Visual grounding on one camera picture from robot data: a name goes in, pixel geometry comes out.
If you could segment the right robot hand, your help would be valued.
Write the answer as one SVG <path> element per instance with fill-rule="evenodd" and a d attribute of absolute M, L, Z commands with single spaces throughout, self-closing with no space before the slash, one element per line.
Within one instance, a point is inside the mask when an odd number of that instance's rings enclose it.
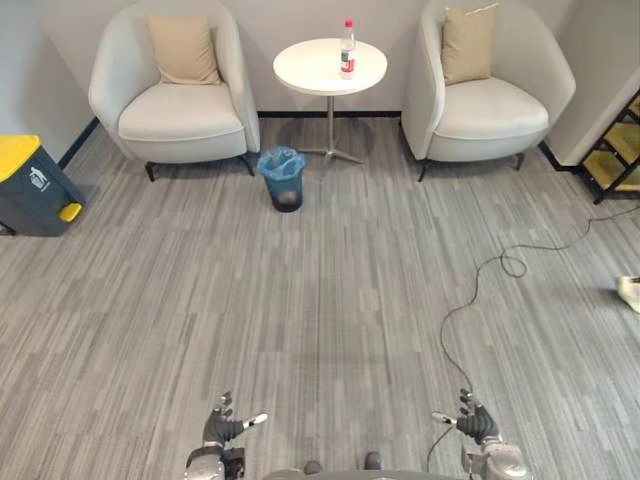
<path fill-rule="evenodd" d="M 457 417 L 434 410 L 431 412 L 432 418 L 442 424 L 455 427 L 464 435 L 472 438 L 477 445 L 482 445 L 489 440 L 502 440 L 498 424 L 471 391 L 462 388 L 459 400 L 464 404 L 464 407 L 460 408 Z"/>

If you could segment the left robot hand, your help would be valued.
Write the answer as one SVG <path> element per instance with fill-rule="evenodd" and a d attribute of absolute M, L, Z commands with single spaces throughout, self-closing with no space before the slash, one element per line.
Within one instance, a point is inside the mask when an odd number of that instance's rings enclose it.
<path fill-rule="evenodd" d="M 232 393 L 226 391 L 217 398 L 216 405 L 208 416 L 203 428 L 202 442 L 204 446 L 222 446 L 235 439 L 243 432 L 264 423 L 269 415 L 261 412 L 245 420 L 232 418 Z"/>

